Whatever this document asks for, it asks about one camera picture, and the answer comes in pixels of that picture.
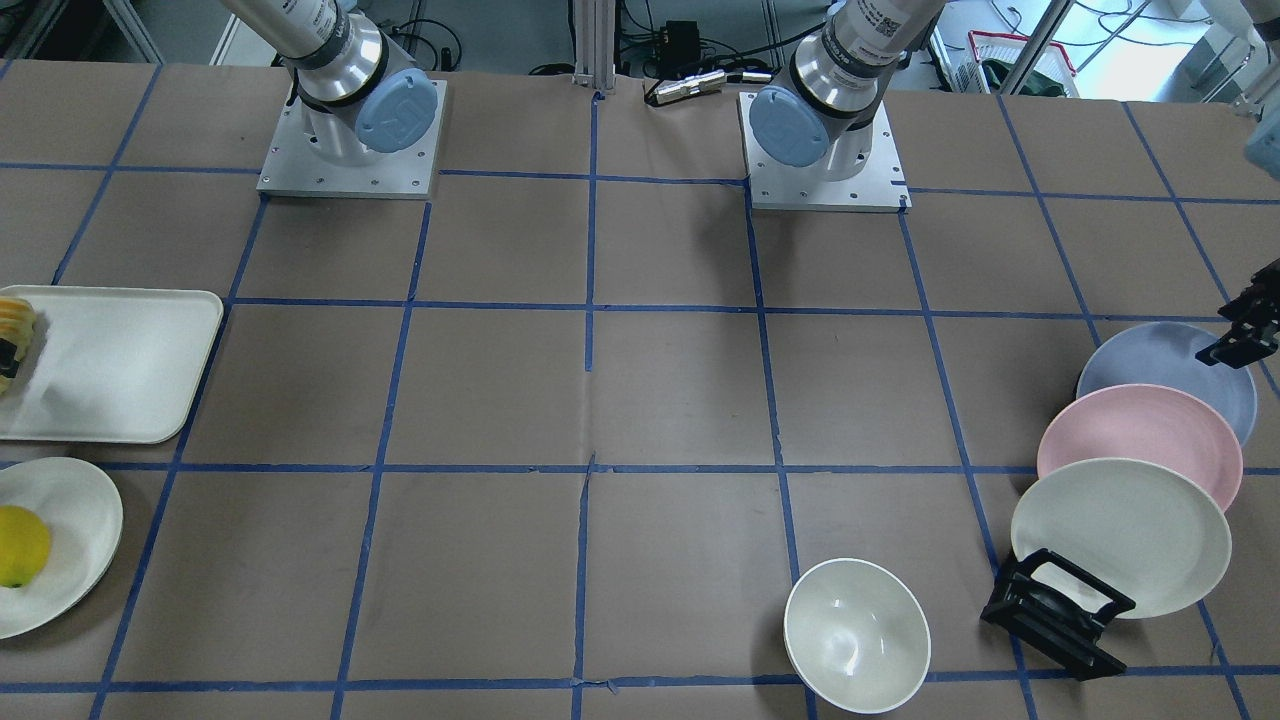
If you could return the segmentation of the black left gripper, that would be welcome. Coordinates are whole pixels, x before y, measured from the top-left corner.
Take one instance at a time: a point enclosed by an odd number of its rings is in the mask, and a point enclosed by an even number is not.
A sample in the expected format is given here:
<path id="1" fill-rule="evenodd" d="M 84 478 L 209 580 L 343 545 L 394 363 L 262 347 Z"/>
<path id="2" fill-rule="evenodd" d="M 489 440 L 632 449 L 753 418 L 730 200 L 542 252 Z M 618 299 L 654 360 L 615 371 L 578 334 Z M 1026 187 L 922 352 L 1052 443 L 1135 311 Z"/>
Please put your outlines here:
<path id="1" fill-rule="evenodd" d="M 1206 366 L 1225 364 L 1242 369 L 1271 357 L 1277 351 L 1279 260 L 1258 269 L 1249 284 L 1219 309 L 1230 322 L 1229 331 L 1196 352 Z"/>

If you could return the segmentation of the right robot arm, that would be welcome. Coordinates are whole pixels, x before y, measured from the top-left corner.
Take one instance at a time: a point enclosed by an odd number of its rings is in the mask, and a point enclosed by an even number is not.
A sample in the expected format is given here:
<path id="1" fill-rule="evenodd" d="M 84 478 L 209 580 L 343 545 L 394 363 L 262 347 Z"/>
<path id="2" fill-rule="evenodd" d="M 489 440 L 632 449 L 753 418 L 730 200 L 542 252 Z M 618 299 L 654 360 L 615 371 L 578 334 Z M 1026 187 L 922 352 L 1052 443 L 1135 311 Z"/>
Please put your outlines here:
<path id="1" fill-rule="evenodd" d="M 278 68 L 3 61 L 3 283 L 411 301 L 442 87 L 351 1 L 233 1 Z"/>

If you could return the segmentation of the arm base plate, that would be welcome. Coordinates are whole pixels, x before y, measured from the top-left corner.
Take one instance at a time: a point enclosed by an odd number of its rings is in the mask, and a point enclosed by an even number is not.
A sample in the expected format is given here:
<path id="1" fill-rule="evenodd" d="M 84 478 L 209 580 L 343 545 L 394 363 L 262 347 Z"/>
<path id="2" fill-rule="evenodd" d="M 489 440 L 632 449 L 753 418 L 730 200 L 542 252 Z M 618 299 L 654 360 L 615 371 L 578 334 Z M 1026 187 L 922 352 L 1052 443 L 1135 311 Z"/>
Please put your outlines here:
<path id="1" fill-rule="evenodd" d="M 283 106 L 257 190 L 294 199 L 428 200 L 436 174 L 448 83 L 434 79 L 438 106 L 428 132 L 397 152 L 378 152 L 353 129 L 297 97 Z"/>
<path id="2" fill-rule="evenodd" d="M 788 167 L 767 154 L 749 126 L 756 95 L 739 95 L 742 151 L 753 206 L 767 211 L 897 213 L 911 206 L 902 161 L 882 104 L 874 120 L 841 138 L 809 167 Z"/>

